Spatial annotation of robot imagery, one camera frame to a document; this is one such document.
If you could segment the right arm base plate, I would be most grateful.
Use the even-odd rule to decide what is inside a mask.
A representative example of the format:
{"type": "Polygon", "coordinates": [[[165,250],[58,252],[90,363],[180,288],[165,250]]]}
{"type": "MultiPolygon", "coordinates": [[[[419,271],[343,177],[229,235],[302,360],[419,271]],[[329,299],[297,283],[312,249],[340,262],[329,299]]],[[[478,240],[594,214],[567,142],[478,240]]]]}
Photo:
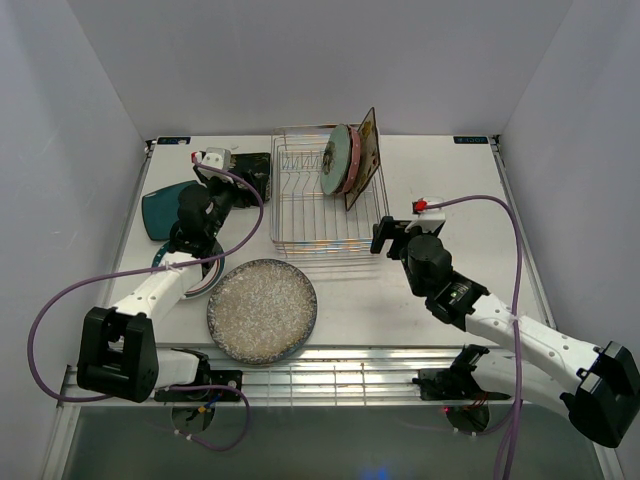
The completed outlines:
{"type": "Polygon", "coordinates": [[[483,390],[470,373],[451,369],[420,369],[412,383],[422,400],[507,400],[508,394],[483,390]]]}

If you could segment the blue table label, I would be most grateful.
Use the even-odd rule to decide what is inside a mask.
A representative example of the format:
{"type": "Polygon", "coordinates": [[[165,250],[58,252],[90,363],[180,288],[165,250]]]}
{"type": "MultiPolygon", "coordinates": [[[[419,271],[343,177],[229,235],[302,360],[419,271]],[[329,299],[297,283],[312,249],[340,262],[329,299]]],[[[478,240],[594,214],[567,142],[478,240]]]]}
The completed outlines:
{"type": "Polygon", "coordinates": [[[454,136],[453,141],[459,145],[486,145],[489,143],[486,136],[454,136]]]}
{"type": "Polygon", "coordinates": [[[191,142],[191,138],[189,136],[159,137],[156,141],[158,145],[178,145],[178,146],[189,145],[190,142],[191,142]]]}

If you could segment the right blue table label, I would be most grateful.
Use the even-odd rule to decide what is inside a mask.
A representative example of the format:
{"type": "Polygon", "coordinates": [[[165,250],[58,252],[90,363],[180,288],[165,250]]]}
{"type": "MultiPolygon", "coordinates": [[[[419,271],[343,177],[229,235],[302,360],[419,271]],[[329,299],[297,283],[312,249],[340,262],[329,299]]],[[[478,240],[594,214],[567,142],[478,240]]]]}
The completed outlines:
{"type": "Polygon", "coordinates": [[[453,141],[459,145],[486,145],[489,143],[486,136],[454,136],[453,141]]]}

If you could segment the cream flower square plate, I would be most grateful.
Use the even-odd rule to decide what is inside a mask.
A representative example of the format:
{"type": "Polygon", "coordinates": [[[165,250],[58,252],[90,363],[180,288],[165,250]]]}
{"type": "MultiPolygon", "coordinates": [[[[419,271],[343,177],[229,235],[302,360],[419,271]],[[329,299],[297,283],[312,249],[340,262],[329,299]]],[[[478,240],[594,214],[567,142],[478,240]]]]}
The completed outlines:
{"type": "Polygon", "coordinates": [[[357,129],[360,138],[360,160],[357,176],[345,194],[345,207],[350,211],[380,167],[379,132],[376,110],[371,107],[357,129]]]}

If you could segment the large speckled round plate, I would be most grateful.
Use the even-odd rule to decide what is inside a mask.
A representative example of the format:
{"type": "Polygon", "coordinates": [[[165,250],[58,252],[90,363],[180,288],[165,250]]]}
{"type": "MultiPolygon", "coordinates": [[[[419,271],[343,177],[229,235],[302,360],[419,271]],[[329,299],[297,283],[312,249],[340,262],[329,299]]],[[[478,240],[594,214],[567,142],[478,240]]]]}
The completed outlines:
{"type": "Polygon", "coordinates": [[[211,290],[207,326],[215,345],[241,363],[267,365],[292,355],[311,335],[318,300],[295,266],[275,259],[248,261],[211,290]]]}

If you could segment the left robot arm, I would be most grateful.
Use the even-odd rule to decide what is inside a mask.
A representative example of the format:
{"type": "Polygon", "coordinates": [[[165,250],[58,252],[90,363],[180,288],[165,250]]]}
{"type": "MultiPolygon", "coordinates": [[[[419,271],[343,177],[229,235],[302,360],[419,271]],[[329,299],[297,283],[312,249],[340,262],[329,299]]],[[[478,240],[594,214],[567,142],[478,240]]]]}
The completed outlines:
{"type": "Polygon", "coordinates": [[[205,397],[212,376],[200,355],[159,351],[154,328],[181,300],[207,292],[224,268],[217,235],[240,196],[236,182],[213,176],[178,196],[158,271],[110,308],[92,308],[83,324],[77,383],[85,390],[134,402],[177,385],[190,399],[205,397]]]}

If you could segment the pink polka dot plate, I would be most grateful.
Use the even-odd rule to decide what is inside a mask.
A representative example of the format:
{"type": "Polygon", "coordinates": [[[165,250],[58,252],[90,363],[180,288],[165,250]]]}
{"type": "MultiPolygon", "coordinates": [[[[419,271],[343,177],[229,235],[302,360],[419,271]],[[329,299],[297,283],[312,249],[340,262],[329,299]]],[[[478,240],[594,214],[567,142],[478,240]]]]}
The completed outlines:
{"type": "Polygon", "coordinates": [[[348,125],[350,134],[349,165],[341,192],[347,194],[354,186],[360,166],[361,138],[355,127],[348,125]]]}

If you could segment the black floral square plate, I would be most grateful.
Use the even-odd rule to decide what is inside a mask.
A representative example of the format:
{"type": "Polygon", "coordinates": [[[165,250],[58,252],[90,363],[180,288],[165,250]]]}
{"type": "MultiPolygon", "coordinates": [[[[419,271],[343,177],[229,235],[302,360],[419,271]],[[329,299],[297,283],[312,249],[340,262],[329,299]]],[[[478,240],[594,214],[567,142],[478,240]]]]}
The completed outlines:
{"type": "MultiPolygon", "coordinates": [[[[259,193],[266,204],[271,196],[271,154],[268,152],[241,153],[231,155],[230,172],[242,177],[259,193]]],[[[235,208],[257,207],[255,196],[244,186],[239,185],[240,196],[234,203],[235,208]]]]}

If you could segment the left blue table label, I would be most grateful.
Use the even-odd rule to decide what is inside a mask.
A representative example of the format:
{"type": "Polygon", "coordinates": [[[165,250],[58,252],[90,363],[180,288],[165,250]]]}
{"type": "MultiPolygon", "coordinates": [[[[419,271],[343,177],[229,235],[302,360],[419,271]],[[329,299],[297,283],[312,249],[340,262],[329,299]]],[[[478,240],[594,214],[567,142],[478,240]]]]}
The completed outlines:
{"type": "Polygon", "coordinates": [[[189,145],[190,142],[191,142],[191,138],[189,136],[159,137],[156,141],[158,145],[178,145],[178,146],[189,145]]]}

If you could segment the mint green flower plate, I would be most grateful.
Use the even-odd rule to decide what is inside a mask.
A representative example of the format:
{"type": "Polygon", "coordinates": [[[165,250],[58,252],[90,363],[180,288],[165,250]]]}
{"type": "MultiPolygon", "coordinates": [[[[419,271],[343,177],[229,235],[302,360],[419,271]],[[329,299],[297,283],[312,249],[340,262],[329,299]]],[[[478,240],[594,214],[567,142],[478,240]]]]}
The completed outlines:
{"type": "Polygon", "coordinates": [[[352,127],[338,124],[325,146],[320,174],[320,186],[325,195],[348,192],[355,183],[357,165],[353,162],[352,127]]]}

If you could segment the teal square plate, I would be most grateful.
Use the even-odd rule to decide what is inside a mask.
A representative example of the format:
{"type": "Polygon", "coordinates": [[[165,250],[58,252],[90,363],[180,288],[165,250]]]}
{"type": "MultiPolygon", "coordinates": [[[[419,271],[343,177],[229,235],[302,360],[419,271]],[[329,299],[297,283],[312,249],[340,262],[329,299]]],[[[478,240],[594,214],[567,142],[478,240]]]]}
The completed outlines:
{"type": "Polygon", "coordinates": [[[151,241],[167,241],[174,223],[178,220],[180,193],[196,181],[169,185],[147,193],[141,199],[144,228],[151,241]]]}

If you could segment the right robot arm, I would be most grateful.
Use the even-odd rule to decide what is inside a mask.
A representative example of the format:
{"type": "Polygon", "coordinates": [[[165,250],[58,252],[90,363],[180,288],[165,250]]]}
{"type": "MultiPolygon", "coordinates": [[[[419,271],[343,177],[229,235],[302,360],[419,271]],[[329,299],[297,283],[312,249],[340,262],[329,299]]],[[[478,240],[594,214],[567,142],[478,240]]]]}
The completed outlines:
{"type": "Polygon", "coordinates": [[[589,440],[620,445],[639,413],[639,370],[631,352],[609,342],[601,347],[562,334],[527,316],[515,318],[489,290],[456,272],[438,234],[440,220],[401,221],[383,217],[373,227],[370,251],[391,247],[411,292],[424,299],[438,320],[519,354],[522,378],[511,378],[515,361],[480,345],[462,349],[451,366],[414,383],[424,398],[472,400],[515,397],[565,418],[589,440]]]}

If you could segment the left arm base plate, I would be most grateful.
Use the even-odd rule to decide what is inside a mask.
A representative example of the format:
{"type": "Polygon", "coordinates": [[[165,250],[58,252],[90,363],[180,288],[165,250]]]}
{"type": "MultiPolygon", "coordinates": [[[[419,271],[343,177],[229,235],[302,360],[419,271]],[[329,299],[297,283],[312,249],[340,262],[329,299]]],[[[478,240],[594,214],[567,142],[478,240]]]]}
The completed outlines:
{"type": "Polygon", "coordinates": [[[242,381],[241,370],[207,370],[198,373],[190,384],[157,389],[153,399],[173,403],[237,402],[240,396],[228,388],[241,390],[242,381]]]}

